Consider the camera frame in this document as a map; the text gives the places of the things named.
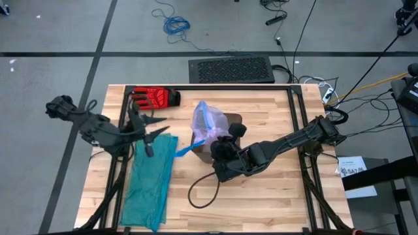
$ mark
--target black metal frame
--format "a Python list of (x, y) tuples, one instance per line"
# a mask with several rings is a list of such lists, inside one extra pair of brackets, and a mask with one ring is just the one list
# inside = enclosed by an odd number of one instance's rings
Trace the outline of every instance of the black metal frame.
[[(121, 106), (120, 119), (119, 119), (119, 123), (118, 123), (119, 127), (123, 126), (123, 124), (124, 124), (129, 96), (130, 96), (130, 94), (132, 94), (133, 89), (135, 87), (136, 86), (126, 86), (125, 87), (124, 97), (123, 97), (122, 106)], [(197, 90), (197, 91), (198, 90), (276, 90), (276, 91), (286, 91), (287, 92), (287, 97), (289, 99), (289, 107), (290, 107), (290, 111), (291, 111), (291, 118), (292, 118), (292, 122), (293, 122), (294, 131), (299, 130), (299, 125), (298, 125), (298, 118), (297, 118), (295, 100), (293, 98), (293, 94), (297, 95), (297, 98), (298, 98), (298, 104), (300, 106), (300, 111), (301, 111), (300, 113), (301, 113), (301, 116), (302, 116), (303, 125), (305, 126), (305, 125), (308, 124), (308, 116), (306, 114), (304, 99), (303, 99), (303, 96), (302, 96), (302, 89), (301, 89), (300, 85), (291, 85), (291, 86), (274, 86), (274, 85), (271, 85), (271, 86), (245, 86), (245, 85), (196, 86), (196, 85), (194, 85), (193, 86), (192, 85), (192, 86), (165, 86), (165, 87), (169, 88), (169, 89), (175, 89), (175, 90), (178, 90), (178, 91), (181, 91), (181, 90)], [(304, 174), (304, 171), (306, 171), (306, 161), (305, 161), (305, 156), (302, 155), (302, 149), (301, 148), (298, 148), (298, 156), (299, 156), (299, 162), (300, 162), (300, 169), (301, 169), (301, 172), (302, 172), (302, 177), (305, 177), (306, 174)], [(320, 177), (319, 177), (319, 171), (318, 171), (316, 162), (311, 159), (311, 163), (312, 163), (313, 177), (314, 177), (314, 180), (315, 180), (315, 187), (318, 190), (319, 194), (321, 196), (323, 196), (321, 180), (320, 180)], [(114, 182), (114, 178), (115, 178), (116, 164), (117, 164), (116, 160), (112, 159), (112, 162), (110, 163), (110, 170), (109, 170), (108, 181), (107, 181), (107, 185), (106, 185), (105, 196), (109, 193), (110, 189), (114, 186), (113, 182)], [(122, 175), (123, 181), (120, 184), (120, 187), (119, 187), (118, 192), (116, 194), (116, 203), (115, 203), (115, 209), (114, 209), (114, 213), (113, 213), (112, 227), (111, 227), (113, 229), (118, 228), (118, 221), (119, 221), (119, 215), (120, 215), (120, 210), (121, 210), (121, 200), (122, 200), (122, 192), (123, 192), (123, 187), (124, 187), (125, 175), (126, 174)], [(310, 219), (311, 229), (314, 230), (314, 229), (317, 229), (314, 202), (312, 200), (311, 191), (305, 183), (304, 183), (304, 191), (305, 191), (306, 205), (308, 207), (308, 215), (309, 215), (309, 219)], [(101, 220), (99, 222), (99, 229), (104, 229), (105, 228), (107, 215), (108, 215), (108, 208), (105, 209), (103, 214), (102, 214)], [(324, 229), (329, 229), (330, 228), (329, 220), (328, 220), (327, 214), (325, 213), (325, 211), (322, 208), (321, 208), (321, 216), (322, 216), (322, 220), (323, 220)], [(305, 234), (305, 232), (284, 232), (284, 233), (279, 232), (279, 233), (275, 233), (275, 234), (281, 234), (281, 235), (292, 234), (292, 235), (295, 235), (295, 234)]]

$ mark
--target yellow cable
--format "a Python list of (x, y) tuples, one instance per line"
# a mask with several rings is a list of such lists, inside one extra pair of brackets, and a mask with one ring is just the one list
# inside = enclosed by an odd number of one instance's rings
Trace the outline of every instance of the yellow cable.
[[(405, 75), (407, 75), (407, 74), (408, 74), (407, 72), (404, 72), (404, 73), (402, 73), (402, 74), (399, 74), (399, 75), (393, 76), (393, 77), (391, 77), (391, 78), (386, 78), (386, 79), (383, 79), (382, 81), (378, 81), (378, 82), (373, 83), (373, 84), (370, 84), (370, 85), (362, 86), (362, 87), (360, 87), (360, 88), (354, 89), (354, 90), (351, 92), (351, 94), (357, 93), (357, 92), (362, 91), (362, 90), (364, 90), (364, 89), (368, 89), (368, 88), (371, 88), (371, 87), (378, 86), (378, 85), (380, 85), (380, 84), (382, 84), (382, 83), (385, 83), (385, 82), (390, 82), (390, 81), (392, 81), (392, 80), (399, 79), (399, 78), (401, 78), (401, 77), (403, 77), (403, 76), (405, 76)], [(344, 98), (346, 95), (347, 95), (347, 94), (345, 94), (345, 95), (340, 95), (339, 97), (334, 98), (334, 99), (332, 99), (331, 101), (329, 101), (327, 104), (331, 104), (331, 103), (333, 103), (333, 102), (337, 101), (338, 99), (342, 99), (342, 98)]]

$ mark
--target black floor stripe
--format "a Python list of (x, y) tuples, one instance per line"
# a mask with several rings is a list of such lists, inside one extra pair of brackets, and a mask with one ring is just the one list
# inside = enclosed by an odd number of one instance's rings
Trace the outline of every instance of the black floor stripe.
[[(268, 56), (293, 56), (294, 52), (240, 52)], [(378, 57), (381, 52), (297, 52), (297, 57)], [(0, 57), (95, 57), (97, 52), (0, 52)], [(101, 52), (101, 57), (209, 57), (212, 52)], [(418, 57), (418, 52), (386, 52), (383, 57)]]
[[(99, 43), (97, 44), (95, 56), (93, 58), (93, 62), (91, 63), (90, 71), (87, 75), (86, 84), (84, 85), (83, 93), (80, 98), (80, 102), (78, 107), (84, 109), (86, 107), (87, 99), (89, 97), (91, 86), (93, 84), (94, 76), (96, 75), (97, 66), (99, 65), (101, 52), (103, 51), (103, 46), (105, 45), (106, 37), (109, 31), (110, 23), (112, 22), (113, 13), (116, 8), (116, 3), (118, 0), (112, 0), (109, 11), (107, 13), (106, 20), (104, 22), (104, 26), (102, 29), (102, 33), (100, 35)], [(52, 188), (51, 196), (46, 206), (45, 214), (42, 219), (42, 223), (40, 224), (39, 234), (46, 234), (48, 233), (51, 222), (54, 217), (54, 213), (57, 207), (59, 195), (61, 193), (65, 175), (67, 173), (68, 165), (71, 160), (72, 151), (74, 149), (74, 145), (77, 138), (77, 128), (72, 126), (69, 138), (67, 140), (67, 145), (65, 146), (65, 151), (63, 154), (63, 158), (59, 165), (59, 170), (57, 173), (56, 180), (54, 182), (54, 186)]]

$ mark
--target white cable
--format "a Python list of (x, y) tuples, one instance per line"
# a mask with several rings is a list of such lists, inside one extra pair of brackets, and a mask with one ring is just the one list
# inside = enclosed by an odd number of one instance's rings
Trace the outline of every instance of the white cable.
[(329, 88), (331, 88), (332, 89), (332, 92), (334, 93), (334, 95), (337, 97), (337, 101), (338, 101), (338, 104), (340, 103), (340, 99), (338, 98), (338, 94), (337, 94), (337, 92), (335, 91), (335, 89), (328, 83), (328, 82), (326, 82), (325, 81), (325, 79), (323, 79), (323, 78), (320, 78), (320, 77), (311, 77), (311, 78), (308, 78), (308, 79), (306, 79), (304, 82), (303, 82), (303, 84), (306, 84), (306, 82), (307, 81), (309, 81), (309, 80), (316, 80), (316, 79), (318, 79), (318, 80), (322, 80), (322, 82), (319, 82), (318, 83), (318, 87), (325, 87), (325, 86), (328, 86)]

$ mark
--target white paper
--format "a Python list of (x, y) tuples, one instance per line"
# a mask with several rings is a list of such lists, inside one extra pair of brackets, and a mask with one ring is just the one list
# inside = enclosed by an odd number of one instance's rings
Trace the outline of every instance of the white paper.
[[(356, 157), (339, 157), (338, 167), (340, 168), (340, 175), (342, 178), (352, 174), (367, 170), (361, 156)], [(363, 187), (360, 189), (353, 189), (346, 191), (347, 199), (362, 198), (368, 196), (377, 196), (378, 193), (374, 186)]]

